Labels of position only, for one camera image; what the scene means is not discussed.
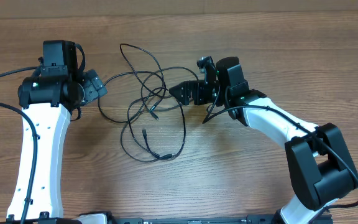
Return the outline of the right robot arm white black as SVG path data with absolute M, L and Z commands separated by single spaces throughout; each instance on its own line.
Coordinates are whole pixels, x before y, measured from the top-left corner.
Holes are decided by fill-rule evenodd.
M 256 129 L 283 147 L 294 197 L 265 223 L 332 223 L 333 208 L 358 206 L 358 173 L 340 129 L 303 121 L 251 89 L 238 57 L 198 60 L 203 80 L 185 81 L 169 92 L 181 104 L 223 106 L 234 120 Z

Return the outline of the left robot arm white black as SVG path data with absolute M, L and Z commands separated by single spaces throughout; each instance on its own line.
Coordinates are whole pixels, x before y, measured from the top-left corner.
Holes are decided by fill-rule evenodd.
M 18 87 L 23 138 L 6 223 L 63 221 L 63 145 L 71 114 L 107 93 L 98 74 L 77 61 L 80 50 L 68 40 L 44 41 L 39 66 Z

